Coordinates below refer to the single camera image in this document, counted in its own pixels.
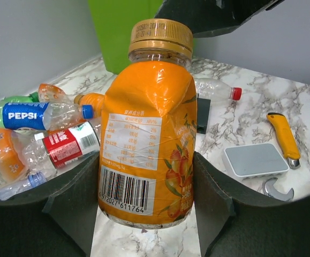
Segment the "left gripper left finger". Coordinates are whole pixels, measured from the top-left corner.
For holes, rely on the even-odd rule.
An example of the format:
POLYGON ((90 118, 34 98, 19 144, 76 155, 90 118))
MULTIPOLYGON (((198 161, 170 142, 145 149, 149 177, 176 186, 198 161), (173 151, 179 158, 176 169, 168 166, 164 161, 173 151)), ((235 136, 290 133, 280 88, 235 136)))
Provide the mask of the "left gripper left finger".
POLYGON ((98 209, 99 155, 0 200, 0 256, 90 256, 98 209))

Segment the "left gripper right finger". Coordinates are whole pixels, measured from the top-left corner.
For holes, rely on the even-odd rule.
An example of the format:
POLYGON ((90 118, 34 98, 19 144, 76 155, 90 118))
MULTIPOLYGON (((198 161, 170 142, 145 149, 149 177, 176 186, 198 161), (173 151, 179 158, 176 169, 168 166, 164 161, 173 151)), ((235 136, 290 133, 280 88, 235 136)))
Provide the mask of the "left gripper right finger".
POLYGON ((202 256, 310 256, 310 195, 284 202, 193 158, 194 206, 202 256))

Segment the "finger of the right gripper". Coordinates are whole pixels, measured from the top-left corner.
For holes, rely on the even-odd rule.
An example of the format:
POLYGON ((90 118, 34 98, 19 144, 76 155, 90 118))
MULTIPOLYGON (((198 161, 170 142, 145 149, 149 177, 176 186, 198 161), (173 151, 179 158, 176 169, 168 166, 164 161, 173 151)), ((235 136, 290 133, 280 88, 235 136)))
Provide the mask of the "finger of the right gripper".
POLYGON ((229 34, 262 11, 269 11, 283 0, 167 0, 155 18, 186 25, 194 37, 229 34))

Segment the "small orange juice bottle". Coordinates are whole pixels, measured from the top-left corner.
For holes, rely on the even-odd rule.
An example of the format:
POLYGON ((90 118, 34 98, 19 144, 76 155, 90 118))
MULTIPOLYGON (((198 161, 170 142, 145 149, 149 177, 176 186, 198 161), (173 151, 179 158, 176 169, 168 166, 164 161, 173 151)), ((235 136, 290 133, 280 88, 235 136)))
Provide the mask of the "small orange juice bottle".
POLYGON ((104 95, 98 198, 111 220, 141 229, 181 223, 193 204, 197 95, 191 30, 147 19, 131 32, 130 65, 104 95))

